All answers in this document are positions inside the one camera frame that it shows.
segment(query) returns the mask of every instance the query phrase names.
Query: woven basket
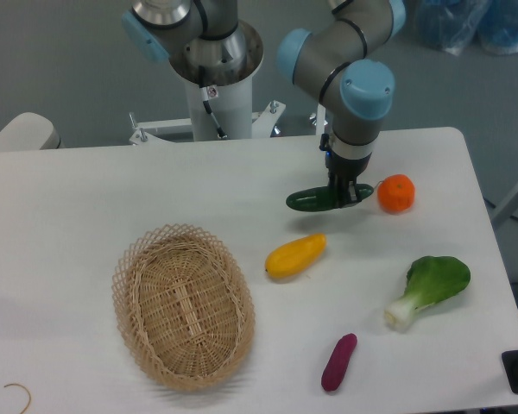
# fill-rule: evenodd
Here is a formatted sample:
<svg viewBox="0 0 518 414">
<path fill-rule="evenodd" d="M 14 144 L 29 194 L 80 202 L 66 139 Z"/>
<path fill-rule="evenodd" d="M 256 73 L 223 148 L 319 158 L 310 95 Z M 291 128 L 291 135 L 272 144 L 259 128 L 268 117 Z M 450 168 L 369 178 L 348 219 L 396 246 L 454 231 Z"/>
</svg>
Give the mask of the woven basket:
<svg viewBox="0 0 518 414">
<path fill-rule="evenodd" d="M 113 277 L 118 328 L 141 370 L 178 391 L 225 380 L 249 352 L 255 313 L 242 272 L 214 235 L 148 232 Z"/>
</svg>

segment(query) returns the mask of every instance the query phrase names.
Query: white stem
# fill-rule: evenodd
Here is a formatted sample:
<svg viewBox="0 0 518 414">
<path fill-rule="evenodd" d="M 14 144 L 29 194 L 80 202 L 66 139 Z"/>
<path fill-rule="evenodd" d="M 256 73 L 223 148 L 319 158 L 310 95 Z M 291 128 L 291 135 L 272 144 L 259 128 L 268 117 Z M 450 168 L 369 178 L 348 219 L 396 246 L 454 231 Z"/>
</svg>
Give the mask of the white stem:
<svg viewBox="0 0 518 414">
<path fill-rule="evenodd" d="M 386 307 L 383 316 L 392 328 L 404 330 L 413 321 L 417 310 L 415 296 L 401 296 Z"/>
</svg>

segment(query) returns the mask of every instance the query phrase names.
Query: orange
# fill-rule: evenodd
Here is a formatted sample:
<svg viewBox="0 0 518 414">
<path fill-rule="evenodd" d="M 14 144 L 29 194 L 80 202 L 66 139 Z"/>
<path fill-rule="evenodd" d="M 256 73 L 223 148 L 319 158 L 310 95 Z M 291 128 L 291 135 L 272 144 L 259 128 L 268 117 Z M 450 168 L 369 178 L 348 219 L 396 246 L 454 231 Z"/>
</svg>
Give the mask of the orange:
<svg viewBox="0 0 518 414">
<path fill-rule="evenodd" d="M 389 213 L 400 213 L 414 203 L 414 184 L 404 174 L 387 177 L 378 186 L 378 202 Z"/>
</svg>

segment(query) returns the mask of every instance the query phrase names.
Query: purple sweet potato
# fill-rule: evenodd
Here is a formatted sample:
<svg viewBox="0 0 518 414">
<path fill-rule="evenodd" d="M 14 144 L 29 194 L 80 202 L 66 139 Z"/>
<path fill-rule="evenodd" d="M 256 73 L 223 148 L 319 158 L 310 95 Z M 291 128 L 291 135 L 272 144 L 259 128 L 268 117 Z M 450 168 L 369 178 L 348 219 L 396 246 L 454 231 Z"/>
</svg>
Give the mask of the purple sweet potato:
<svg viewBox="0 0 518 414">
<path fill-rule="evenodd" d="M 320 384 L 325 391 L 336 391 L 344 380 L 345 371 L 353 350 L 357 346 L 357 337 L 355 334 L 344 336 L 338 341 L 336 347 L 332 351 L 330 360 L 326 365 L 325 371 L 322 373 Z"/>
</svg>

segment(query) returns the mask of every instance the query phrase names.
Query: yellow squash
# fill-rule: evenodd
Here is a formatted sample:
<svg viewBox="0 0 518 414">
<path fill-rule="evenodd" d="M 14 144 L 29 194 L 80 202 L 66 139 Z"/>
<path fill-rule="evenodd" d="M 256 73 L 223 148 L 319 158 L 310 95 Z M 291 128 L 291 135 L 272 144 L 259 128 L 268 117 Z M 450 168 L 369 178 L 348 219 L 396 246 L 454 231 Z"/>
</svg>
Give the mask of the yellow squash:
<svg viewBox="0 0 518 414">
<path fill-rule="evenodd" d="M 311 266 L 325 247 L 326 236 L 322 233 L 291 241 L 268 255 L 265 269 L 274 279 L 292 276 Z"/>
</svg>

